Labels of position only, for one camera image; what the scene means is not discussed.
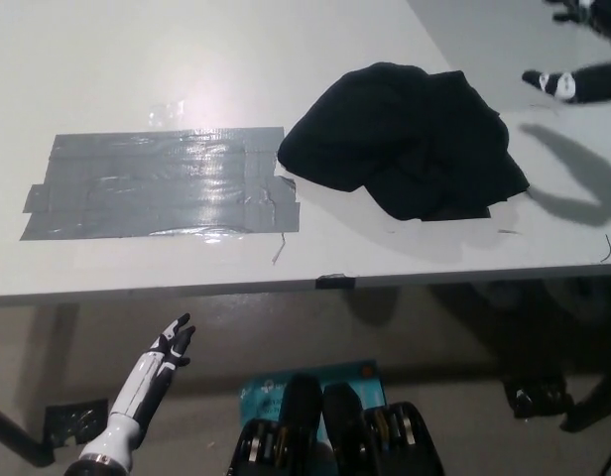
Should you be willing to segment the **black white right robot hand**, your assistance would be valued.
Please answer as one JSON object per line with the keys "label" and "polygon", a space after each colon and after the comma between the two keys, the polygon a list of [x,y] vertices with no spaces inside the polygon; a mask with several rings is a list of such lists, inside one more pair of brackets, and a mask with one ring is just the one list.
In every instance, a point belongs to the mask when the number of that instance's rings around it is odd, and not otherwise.
{"label": "black white right robot hand", "polygon": [[[547,4],[563,6],[562,11],[552,14],[555,23],[586,28],[611,45],[611,0],[547,1]],[[611,61],[556,72],[528,69],[522,73],[521,80],[567,104],[611,101]]]}

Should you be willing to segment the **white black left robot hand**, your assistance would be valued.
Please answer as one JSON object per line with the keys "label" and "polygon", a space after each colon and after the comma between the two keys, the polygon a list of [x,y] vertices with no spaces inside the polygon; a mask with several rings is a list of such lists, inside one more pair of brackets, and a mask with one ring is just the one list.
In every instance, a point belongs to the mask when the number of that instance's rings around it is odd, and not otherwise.
{"label": "white black left robot hand", "polygon": [[186,350],[195,333],[183,314],[163,330],[138,359],[109,413],[106,428],[88,442],[79,458],[118,469],[133,467],[137,450],[178,369],[188,365]]}

